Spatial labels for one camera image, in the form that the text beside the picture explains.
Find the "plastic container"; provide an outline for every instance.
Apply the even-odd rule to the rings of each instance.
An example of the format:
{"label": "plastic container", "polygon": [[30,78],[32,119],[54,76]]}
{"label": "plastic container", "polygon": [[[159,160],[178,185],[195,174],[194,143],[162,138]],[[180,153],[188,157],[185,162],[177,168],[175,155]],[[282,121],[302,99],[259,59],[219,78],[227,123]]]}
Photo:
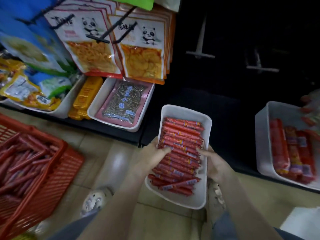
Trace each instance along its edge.
{"label": "plastic container", "polygon": [[78,96],[78,93],[80,92],[82,85],[85,83],[85,81],[86,81],[86,76],[82,75],[79,78],[79,80],[75,83],[75,85],[71,88],[71,90],[68,92],[66,97],[62,100],[59,107],[57,109],[55,109],[54,111],[43,111],[40,109],[27,107],[27,106],[22,105],[18,102],[15,102],[15,101],[12,101],[12,102],[15,105],[17,105],[23,109],[29,109],[29,110],[36,111],[39,113],[51,115],[51,116],[54,116],[54,117],[57,117],[60,119],[65,119],[68,117],[69,110],[71,109],[72,104],[73,104],[74,100],[76,99],[76,97]]}
{"label": "plastic container", "polygon": [[146,113],[146,110],[148,108],[148,105],[150,103],[153,91],[155,89],[155,85],[152,84],[150,92],[148,94],[148,97],[146,98],[146,102],[142,108],[140,117],[138,119],[137,124],[134,127],[125,127],[125,126],[121,126],[121,125],[117,125],[117,124],[111,124],[108,123],[106,121],[100,120],[98,118],[95,117],[96,113],[99,111],[99,109],[101,108],[101,106],[104,104],[104,102],[106,101],[107,97],[109,96],[110,92],[112,91],[112,89],[114,88],[114,85],[116,83],[118,79],[115,78],[107,78],[104,83],[102,84],[102,87],[100,88],[98,94],[96,95],[96,97],[94,98],[94,100],[92,101],[90,107],[88,108],[88,116],[94,120],[97,120],[103,124],[106,125],[110,125],[119,129],[123,129],[129,132],[137,132],[138,129],[140,128],[142,119],[144,117],[144,114]]}
{"label": "plastic container", "polygon": [[0,105],[1,104],[4,104],[6,106],[9,106],[9,107],[12,107],[12,108],[15,108],[15,109],[19,109],[19,110],[22,110],[23,108],[19,105],[19,104],[15,104],[14,101],[12,101],[11,99],[4,99],[4,100],[1,100],[0,101]]}
{"label": "plastic container", "polygon": [[47,169],[20,203],[0,196],[0,239],[9,240],[48,218],[83,163],[83,156],[68,144],[34,126],[20,123],[0,114],[0,142],[16,132],[28,133],[41,141],[50,142],[59,150]]}
{"label": "plastic container", "polygon": [[256,134],[256,155],[257,169],[259,173],[293,184],[300,185],[313,190],[320,190],[320,154],[316,148],[320,148],[320,143],[313,140],[313,154],[315,167],[317,169],[317,179],[310,184],[302,184],[296,181],[281,177],[276,173],[273,167],[273,157],[271,151],[270,127],[271,119],[281,119],[283,126],[291,125],[297,130],[310,129],[310,127],[301,120],[302,113],[300,107],[270,101],[266,106],[259,111],[255,116],[255,134]]}
{"label": "plastic container", "polygon": [[[204,139],[203,148],[208,149],[212,126],[212,120],[208,115],[176,105],[164,105],[161,110],[161,122],[158,138],[160,138],[162,122],[164,117],[172,117],[182,120],[192,120],[201,122],[204,127],[204,131],[202,132],[202,138]],[[200,159],[202,163],[201,167],[198,169],[198,173],[196,176],[198,178],[201,178],[201,181],[194,185],[194,195],[186,197],[181,194],[158,190],[157,187],[153,186],[150,183],[150,179],[148,179],[148,177],[145,178],[146,187],[158,196],[176,205],[194,210],[203,208],[206,204],[207,199],[207,158],[205,156],[201,156]]]}

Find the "person's left arm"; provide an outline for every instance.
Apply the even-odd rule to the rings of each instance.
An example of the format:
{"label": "person's left arm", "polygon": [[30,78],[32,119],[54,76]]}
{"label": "person's left arm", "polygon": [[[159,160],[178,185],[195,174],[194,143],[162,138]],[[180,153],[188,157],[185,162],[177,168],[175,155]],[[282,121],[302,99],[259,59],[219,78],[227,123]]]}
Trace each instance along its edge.
{"label": "person's left arm", "polygon": [[157,149],[158,137],[139,153],[138,163],[128,172],[120,188],[78,240],[126,240],[138,195],[145,177],[171,149]]}

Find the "pink package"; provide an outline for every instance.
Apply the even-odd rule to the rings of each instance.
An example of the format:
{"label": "pink package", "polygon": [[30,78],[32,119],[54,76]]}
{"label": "pink package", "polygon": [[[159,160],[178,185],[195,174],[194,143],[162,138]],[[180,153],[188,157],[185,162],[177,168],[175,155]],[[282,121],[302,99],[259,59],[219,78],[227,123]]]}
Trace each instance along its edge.
{"label": "pink package", "polygon": [[118,80],[95,117],[110,124],[134,127],[140,117],[152,83]]}

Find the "forearm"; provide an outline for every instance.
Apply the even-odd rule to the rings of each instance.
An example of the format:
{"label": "forearm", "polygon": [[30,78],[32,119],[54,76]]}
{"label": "forearm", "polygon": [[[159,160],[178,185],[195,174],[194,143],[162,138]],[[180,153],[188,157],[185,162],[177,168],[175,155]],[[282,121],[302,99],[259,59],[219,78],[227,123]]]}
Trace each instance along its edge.
{"label": "forearm", "polygon": [[132,169],[111,201],[107,203],[78,240],[126,240],[131,218],[146,173]]}
{"label": "forearm", "polygon": [[235,174],[225,178],[219,186],[239,240],[282,239],[253,206]]}

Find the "person's left hand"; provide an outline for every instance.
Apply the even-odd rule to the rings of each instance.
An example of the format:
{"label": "person's left hand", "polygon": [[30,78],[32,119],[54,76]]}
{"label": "person's left hand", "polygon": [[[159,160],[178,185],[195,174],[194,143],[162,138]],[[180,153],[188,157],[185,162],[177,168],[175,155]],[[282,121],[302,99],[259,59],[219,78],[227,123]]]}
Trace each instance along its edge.
{"label": "person's left hand", "polygon": [[144,148],[138,155],[139,161],[136,167],[143,170],[143,173],[148,173],[165,157],[166,154],[171,152],[170,147],[163,149],[157,149],[158,137],[155,137],[153,141]]}

